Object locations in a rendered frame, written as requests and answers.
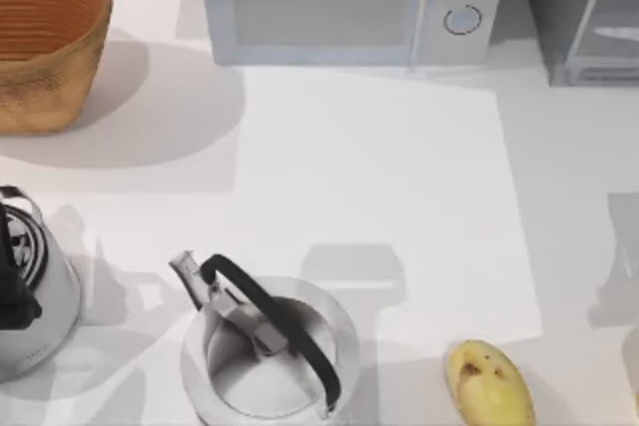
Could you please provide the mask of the microwave oven door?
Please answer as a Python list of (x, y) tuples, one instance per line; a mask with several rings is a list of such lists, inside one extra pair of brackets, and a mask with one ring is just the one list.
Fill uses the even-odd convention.
[(409, 65), (417, 0), (204, 0), (220, 65)]

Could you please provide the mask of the round microwave knob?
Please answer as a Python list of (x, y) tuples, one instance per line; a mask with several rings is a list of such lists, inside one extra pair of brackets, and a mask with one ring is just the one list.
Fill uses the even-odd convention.
[(443, 27), (453, 36), (466, 36), (475, 32), (482, 23), (481, 11), (472, 5), (450, 9), (443, 17)]

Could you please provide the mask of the yellow potato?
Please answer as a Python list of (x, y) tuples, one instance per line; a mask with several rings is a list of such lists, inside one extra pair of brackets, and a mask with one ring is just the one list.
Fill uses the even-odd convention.
[(536, 426), (523, 376), (501, 349), (487, 341), (456, 343), (446, 356), (446, 382), (466, 426)]

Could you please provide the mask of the white kettle with chrome lid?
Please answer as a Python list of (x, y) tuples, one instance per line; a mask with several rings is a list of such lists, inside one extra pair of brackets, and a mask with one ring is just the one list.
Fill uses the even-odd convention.
[(10, 185), (0, 186), (0, 268), (16, 269), (43, 310), (26, 330), (0, 330), (0, 383), (4, 383), (38, 367), (61, 347), (82, 304), (78, 274), (39, 206)]

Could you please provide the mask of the brown woven basket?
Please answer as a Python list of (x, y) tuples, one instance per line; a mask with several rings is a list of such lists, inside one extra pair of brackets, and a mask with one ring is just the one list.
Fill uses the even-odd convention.
[(0, 136), (69, 127), (91, 91), (113, 0), (0, 0)]

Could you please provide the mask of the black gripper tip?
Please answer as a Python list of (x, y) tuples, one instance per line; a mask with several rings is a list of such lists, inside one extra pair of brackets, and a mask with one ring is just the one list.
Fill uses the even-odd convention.
[(26, 330), (42, 312), (39, 301), (19, 272), (0, 268), (0, 330)]

